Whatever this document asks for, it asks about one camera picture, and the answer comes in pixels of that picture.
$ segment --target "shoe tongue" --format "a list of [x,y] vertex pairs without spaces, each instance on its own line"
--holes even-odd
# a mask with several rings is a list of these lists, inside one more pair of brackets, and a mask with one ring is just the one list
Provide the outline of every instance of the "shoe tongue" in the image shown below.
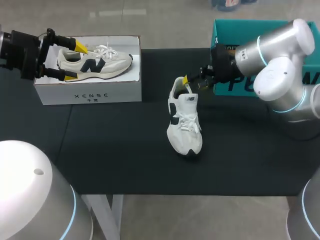
[[198,94],[187,93],[178,97],[180,111],[184,114],[195,114],[197,112]]

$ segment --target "teal box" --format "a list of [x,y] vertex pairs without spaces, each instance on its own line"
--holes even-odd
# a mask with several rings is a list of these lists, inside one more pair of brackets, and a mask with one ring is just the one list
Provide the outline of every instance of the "teal box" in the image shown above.
[[[213,26],[211,48],[224,44],[232,54],[239,45],[256,40],[258,36],[271,32],[285,24],[282,20],[216,19]],[[303,65],[303,83],[320,84],[320,35],[314,22],[308,22],[315,40],[315,50]],[[253,83],[256,76],[242,77],[214,87],[216,95],[256,97]]]

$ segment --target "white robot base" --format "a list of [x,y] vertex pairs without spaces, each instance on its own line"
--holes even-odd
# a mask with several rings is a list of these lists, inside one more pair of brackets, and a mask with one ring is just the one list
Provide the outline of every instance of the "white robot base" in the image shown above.
[[92,240],[91,214],[48,157],[22,141],[0,142],[0,239]]

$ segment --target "shoelace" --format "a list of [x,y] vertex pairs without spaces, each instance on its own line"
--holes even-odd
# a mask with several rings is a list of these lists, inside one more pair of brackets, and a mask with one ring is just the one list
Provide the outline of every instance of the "shoelace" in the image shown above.
[[96,47],[96,49],[93,51],[96,53],[97,57],[112,59],[113,55],[118,56],[117,51],[113,50],[111,47],[108,46],[108,43],[105,45],[99,45]]
[[195,131],[195,133],[199,133],[201,127],[196,122],[197,116],[197,114],[180,114],[180,128],[189,132]]

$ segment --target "white sneaker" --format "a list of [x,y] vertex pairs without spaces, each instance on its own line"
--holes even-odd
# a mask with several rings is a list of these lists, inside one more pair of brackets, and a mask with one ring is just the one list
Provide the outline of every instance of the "white sneaker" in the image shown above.
[[168,139],[179,154],[187,157],[197,155],[202,147],[202,136],[197,113],[198,94],[192,93],[183,77],[173,84],[168,99],[171,122],[166,131]]
[[60,49],[57,59],[60,69],[77,73],[77,79],[68,82],[114,78],[127,70],[132,61],[132,55],[115,51],[108,45],[89,46],[88,54]]

